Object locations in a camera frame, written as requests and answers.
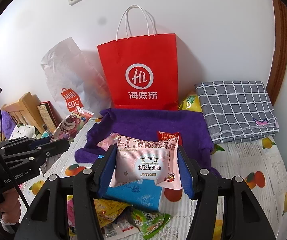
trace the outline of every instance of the blue gripper pad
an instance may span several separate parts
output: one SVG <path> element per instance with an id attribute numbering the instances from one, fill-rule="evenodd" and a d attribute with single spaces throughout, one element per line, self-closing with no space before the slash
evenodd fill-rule
<path id="1" fill-rule="evenodd" d="M 115 170 L 116 167 L 116 156 L 117 156 L 117 146 L 116 145 L 111 145 L 106 154 L 110 153 L 109 158 L 106 161 L 106 165 L 103 168 L 102 172 L 101 172 L 101 176 L 99 178 L 99 189 L 97 192 L 97 195 L 99 198 L 102 198 L 103 195 L 106 193 L 109 184 L 111 182 L 111 177 L 113 174 L 113 171 Z"/>
<path id="2" fill-rule="evenodd" d="M 178 149 L 178 167 L 179 167 L 181 186 L 184 189 L 185 194 L 188 195 L 190 199 L 192 199 L 194 197 L 193 177 L 179 149 Z"/>
<path id="3" fill-rule="evenodd" d="M 51 138 L 52 136 L 48 136 L 48 137 L 40 138 L 37 140 L 33 140 L 33 142 L 29 146 L 30 150 L 32 151 L 35 149 L 35 147 L 38 147 L 39 145 L 49 143 Z"/>

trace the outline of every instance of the plastic packaging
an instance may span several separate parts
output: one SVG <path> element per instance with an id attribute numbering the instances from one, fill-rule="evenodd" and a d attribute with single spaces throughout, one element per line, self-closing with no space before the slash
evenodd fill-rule
<path id="1" fill-rule="evenodd" d="M 162 191 L 163 188 L 156 186 L 153 180 L 141 179 L 118 187 L 108 187 L 104 198 L 130 203 L 141 210 L 158 212 Z"/>
<path id="2" fill-rule="evenodd" d="M 69 235 L 71 237 L 75 237 L 76 234 L 76 223 L 75 223 L 75 214 L 73 210 L 73 196 L 67 196 L 67 215 L 68 215 L 68 228 Z"/>
<path id="3" fill-rule="evenodd" d="M 132 209 L 131 220 L 139 228 L 144 239 L 156 235 L 171 219 L 171 215 L 165 213 L 147 213 Z"/>
<path id="4" fill-rule="evenodd" d="M 66 114 L 79 106 L 101 117 L 99 112 L 110 107 L 105 79 L 71 37 L 50 49 L 41 67 L 51 95 Z"/>
<path id="5" fill-rule="evenodd" d="M 116 168 L 111 187 L 140 179 L 155 181 L 155 185 L 181 189 L 178 168 L 178 137 L 160 142 L 118 136 Z"/>
<path id="6" fill-rule="evenodd" d="M 182 101 L 181 105 L 178 107 L 178 110 L 188 110 L 202 113 L 202 108 L 196 92 L 190 92 Z"/>
<path id="7" fill-rule="evenodd" d="M 103 227 L 106 240 L 118 240 L 139 233 L 139 229 L 128 222 L 124 215 L 120 215 L 116 223 Z"/>
<path id="8" fill-rule="evenodd" d="M 93 201 L 101 228 L 113 222 L 126 207 L 130 206 L 127 203 L 107 199 Z"/>
<path id="9" fill-rule="evenodd" d="M 117 143 L 118 135 L 118 133 L 112 132 L 106 139 L 97 143 L 97 146 L 107 151 L 110 145 Z"/>
<path id="10" fill-rule="evenodd" d="M 66 139 L 71 143 L 91 117 L 93 117 L 92 112 L 77 106 L 76 109 L 59 124 L 50 142 Z"/>
<path id="11" fill-rule="evenodd" d="M 158 141 L 164 141 L 170 138 L 175 138 L 175 137 L 179 137 L 178 139 L 178 145 L 183 145 L 182 140 L 181 140 L 181 136 L 180 133 L 176 132 L 176 133 L 168 133 L 168 132 L 157 132 L 157 136 L 158 136 Z"/>

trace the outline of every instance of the purple towel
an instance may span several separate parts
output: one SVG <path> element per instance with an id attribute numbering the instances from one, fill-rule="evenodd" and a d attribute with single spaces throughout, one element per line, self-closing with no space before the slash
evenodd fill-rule
<path id="1" fill-rule="evenodd" d="M 76 162 L 93 163 L 98 155 L 104 155 L 105 151 L 96 144 L 111 132 L 145 141 L 158 141 L 157 131 L 180 132 L 188 157 L 195 159 L 200 167 L 220 176 L 216 169 L 210 167 L 210 153 L 214 144 L 202 113 L 110 108 L 100 114 L 103 119 L 87 133 L 85 147 L 75 152 Z"/>
<path id="2" fill-rule="evenodd" d="M 12 119 L 11 115 L 1 110 L 1 116 L 2 116 L 2 132 L 5 135 L 6 139 L 9 140 L 12 131 L 16 127 L 16 122 Z"/>

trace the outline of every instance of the black cable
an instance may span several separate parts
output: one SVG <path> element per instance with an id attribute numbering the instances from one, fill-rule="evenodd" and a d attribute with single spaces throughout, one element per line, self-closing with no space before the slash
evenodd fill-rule
<path id="1" fill-rule="evenodd" d="M 2 141 L 2 115 L 1 115 L 1 109 L 0 109 L 0 134 L 1 134 L 1 141 Z"/>
<path id="2" fill-rule="evenodd" d="M 17 193 L 19 194 L 21 200 L 23 201 L 24 205 L 26 206 L 26 208 L 29 208 L 29 204 L 26 200 L 26 198 L 24 197 L 22 191 L 19 188 L 19 185 L 17 183 L 17 181 L 15 180 L 15 178 L 13 177 L 9 167 L 7 166 L 7 163 L 5 162 L 5 160 L 2 158 L 2 156 L 0 155 L 0 164 L 2 165 L 3 169 L 5 170 L 5 172 L 7 173 L 7 175 L 9 176 L 11 182 L 14 185 L 14 188 L 16 189 Z"/>

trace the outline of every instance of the book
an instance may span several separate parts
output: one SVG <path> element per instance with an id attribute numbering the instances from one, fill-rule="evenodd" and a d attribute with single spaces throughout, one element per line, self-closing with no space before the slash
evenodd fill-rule
<path id="1" fill-rule="evenodd" d="M 53 113 L 51 102 L 41 102 L 37 107 L 42 120 L 45 122 L 50 131 L 54 133 L 59 124 Z"/>

